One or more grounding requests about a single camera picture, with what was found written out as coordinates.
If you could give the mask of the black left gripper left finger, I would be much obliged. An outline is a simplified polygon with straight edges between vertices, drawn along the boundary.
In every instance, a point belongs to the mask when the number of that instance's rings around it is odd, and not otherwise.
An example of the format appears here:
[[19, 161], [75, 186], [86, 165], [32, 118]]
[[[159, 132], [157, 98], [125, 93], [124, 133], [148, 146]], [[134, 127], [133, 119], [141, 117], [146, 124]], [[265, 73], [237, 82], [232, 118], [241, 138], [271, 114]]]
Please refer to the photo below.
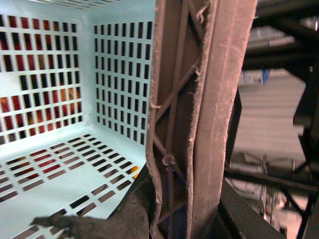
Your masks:
[[52, 215], [35, 217], [30, 224], [59, 228], [59, 239], [148, 239], [149, 209], [149, 200], [130, 194], [126, 203], [105, 220]]

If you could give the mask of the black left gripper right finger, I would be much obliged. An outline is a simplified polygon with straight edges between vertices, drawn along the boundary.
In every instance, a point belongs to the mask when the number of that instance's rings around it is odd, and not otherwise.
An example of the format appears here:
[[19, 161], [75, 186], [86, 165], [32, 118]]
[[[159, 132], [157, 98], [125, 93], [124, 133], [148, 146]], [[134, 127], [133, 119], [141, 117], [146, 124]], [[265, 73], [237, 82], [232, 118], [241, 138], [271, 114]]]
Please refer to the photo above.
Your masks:
[[222, 181], [222, 217], [236, 239], [283, 239], [284, 236], [257, 214], [226, 182]]

